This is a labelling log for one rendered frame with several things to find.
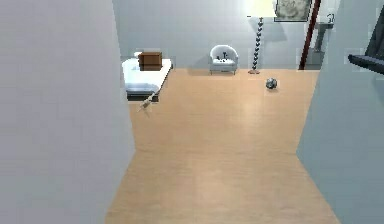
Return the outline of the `white bed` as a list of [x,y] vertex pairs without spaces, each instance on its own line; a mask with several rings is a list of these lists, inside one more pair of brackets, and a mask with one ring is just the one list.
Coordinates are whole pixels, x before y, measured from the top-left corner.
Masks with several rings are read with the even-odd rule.
[[170,59],[162,60],[162,68],[159,71],[141,71],[137,58],[125,60],[122,63],[122,69],[127,99],[139,101],[154,95],[153,100],[157,101],[159,91],[172,68]]

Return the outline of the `pale baseball bat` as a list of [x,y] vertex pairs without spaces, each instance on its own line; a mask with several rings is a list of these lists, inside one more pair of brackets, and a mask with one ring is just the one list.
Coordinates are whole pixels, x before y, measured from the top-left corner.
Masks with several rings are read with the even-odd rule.
[[144,101],[142,101],[142,103],[140,104],[140,107],[139,107],[139,110],[142,110],[142,109],[145,109],[146,107],[148,107],[151,103],[152,103],[152,100],[153,100],[153,97],[156,95],[156,93],[152,93],[150,96],[148,96]]

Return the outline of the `brown cardboard box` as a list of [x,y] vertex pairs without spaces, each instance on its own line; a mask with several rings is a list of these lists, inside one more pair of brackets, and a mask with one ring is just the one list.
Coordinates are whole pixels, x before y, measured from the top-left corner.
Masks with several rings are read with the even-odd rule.
[[162,68],[161,52],[143,52],[138,58],[141,71],[159,71]]

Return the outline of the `floor lamp with beaded pole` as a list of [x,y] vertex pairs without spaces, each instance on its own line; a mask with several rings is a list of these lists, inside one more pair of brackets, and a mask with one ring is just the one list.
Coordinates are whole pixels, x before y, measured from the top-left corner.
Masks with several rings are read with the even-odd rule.
[[259,74],[258,59],[261,47],[261,37],[265,18],[275,18],[276,13],[273,6],[273,0],[247,0],[246,17],[257,18],[255,47],[253,51],[253,61],[249,74]]

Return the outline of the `framed grey picture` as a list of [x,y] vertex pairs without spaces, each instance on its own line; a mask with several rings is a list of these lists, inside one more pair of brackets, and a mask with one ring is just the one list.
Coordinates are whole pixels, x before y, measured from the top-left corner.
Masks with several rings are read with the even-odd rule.
[[275,22],[307,22],[312,0],[276,0]]

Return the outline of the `dark red door frame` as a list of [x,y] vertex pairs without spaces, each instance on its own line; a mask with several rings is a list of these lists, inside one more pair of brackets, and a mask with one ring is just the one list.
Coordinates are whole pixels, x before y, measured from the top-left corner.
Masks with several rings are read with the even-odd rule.
[[321,1],[322,0],[314,0],[312,14],[310,17],[310,22],[308,25],[307,34],[306,34],[306,38],[305,38],[305,42],[304,42],[304,46],[303,46],[303,50],[302,50],[302,54],[301,54],[301,58],[300,58],[300,63],[299,63],[299,68],[298,68],[299,70],[305,69],[306,60],[307,60],[307,56],[308,56],[308,52],[309,52],[309,47],[310,47],[310,43],[312,40],[312,36],[313,36],[318,12],[320,9]]

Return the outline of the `grey wall sink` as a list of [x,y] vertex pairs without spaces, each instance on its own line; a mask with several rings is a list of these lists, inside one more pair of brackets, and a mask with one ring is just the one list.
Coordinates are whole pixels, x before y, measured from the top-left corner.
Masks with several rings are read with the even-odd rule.
[[328,29],[332,29],[333,26],[334,26],[333,23],[328,23],[328,22],[317,22],[315,24],[315,28],[318,30],[318,35],[316,37],[316,42],[315,42],[315,45],[314,45],[314,50],[316,52],[319,52],[321,50],[322,42],[323,42],[323,39],[324,39],[325,32]]

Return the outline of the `dark wall shelf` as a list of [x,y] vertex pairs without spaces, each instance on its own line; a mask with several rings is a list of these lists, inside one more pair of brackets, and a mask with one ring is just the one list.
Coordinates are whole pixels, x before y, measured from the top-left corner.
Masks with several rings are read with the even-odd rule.
[[384,5],[363,55],[348,55],[351,64],[384,75]]

